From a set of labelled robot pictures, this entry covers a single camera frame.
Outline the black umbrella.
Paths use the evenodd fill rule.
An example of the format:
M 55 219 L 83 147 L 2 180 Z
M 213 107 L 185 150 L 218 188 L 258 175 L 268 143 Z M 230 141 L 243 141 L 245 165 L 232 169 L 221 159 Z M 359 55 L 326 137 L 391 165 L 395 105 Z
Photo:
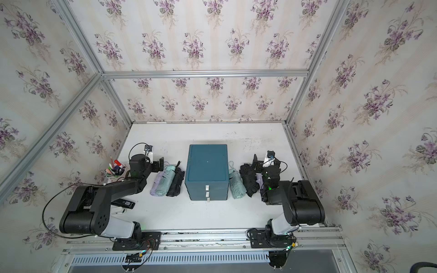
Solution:
M 180 168 L 180 162 L 177 163 L 174 170 L 174 177 L 170 188 L 166 194 L 167 197 L 177 197 L 180 194 L 185 172 Z
M 256 192 L 259 191 L 260 185 L 257 183 L 256 171 L 251 165 L 242 165 L 240 167 L 240 176 L 246 189 L 246 193 L 249 197 L 252 197 Z

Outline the teal drawer cabinet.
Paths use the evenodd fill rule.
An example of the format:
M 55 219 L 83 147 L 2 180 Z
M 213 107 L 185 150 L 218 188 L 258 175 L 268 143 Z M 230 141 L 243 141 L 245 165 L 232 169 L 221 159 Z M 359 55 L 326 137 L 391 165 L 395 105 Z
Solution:
M 185 186 L 192 201 L 227 200 L 229 190 L 227 145 L 190 145 Z

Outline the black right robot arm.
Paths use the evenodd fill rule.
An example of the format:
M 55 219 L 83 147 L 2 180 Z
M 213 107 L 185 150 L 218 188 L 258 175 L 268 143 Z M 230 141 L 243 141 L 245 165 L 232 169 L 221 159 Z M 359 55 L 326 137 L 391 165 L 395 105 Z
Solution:
M 259 192 L 266 205 L 280 205 L 281 215 L 270 219 L 265 226 L 268 239 L 283 238 L 301 226 L 313 226 L 325 222 L 325 210 L 308 180 L 281 180 L 283 162 L 268 151 L 261 161 L 255 155 L 252 167 L 261 177 Z

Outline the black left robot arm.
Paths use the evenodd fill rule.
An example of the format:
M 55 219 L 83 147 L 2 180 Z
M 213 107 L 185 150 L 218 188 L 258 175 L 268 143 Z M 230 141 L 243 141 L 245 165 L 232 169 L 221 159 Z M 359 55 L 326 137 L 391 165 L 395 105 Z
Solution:
M 106 185 L 82 184 L 75 189 L 59 223 L 63 235 L 46 224 L 44 214 L 47 206 L 42 211 L 43 226 L 52 235 L 65 239 L 69 239 L 68 234 L 78 234 L 77 239 L 92 235 L 120 239 L 139 237 L 141 225 L 112 217 L 110 207 L 115 200 L 141 193 L 147 186 L 149 175 L 163 171 L 164 163 L 164 157 L 153 161 L 148 154 L 130 156 L 130 176 L 123 181 Z

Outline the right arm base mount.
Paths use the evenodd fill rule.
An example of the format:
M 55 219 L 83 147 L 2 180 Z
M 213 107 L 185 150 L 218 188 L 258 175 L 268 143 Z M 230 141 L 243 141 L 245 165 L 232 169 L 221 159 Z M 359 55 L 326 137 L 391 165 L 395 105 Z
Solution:
M 297 246 L 297 239 L 293 235 L 276 235 L 270 230 L 251 228 L 246 231 L 252 249 L 285 249 Z

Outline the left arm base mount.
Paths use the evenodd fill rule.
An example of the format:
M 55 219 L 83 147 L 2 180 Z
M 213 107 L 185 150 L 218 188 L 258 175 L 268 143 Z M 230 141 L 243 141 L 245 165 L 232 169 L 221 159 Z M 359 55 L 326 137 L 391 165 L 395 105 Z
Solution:
M 142 232 L 139 238 L 116 238 L 113 251 L 158 250 L 162 232 Z

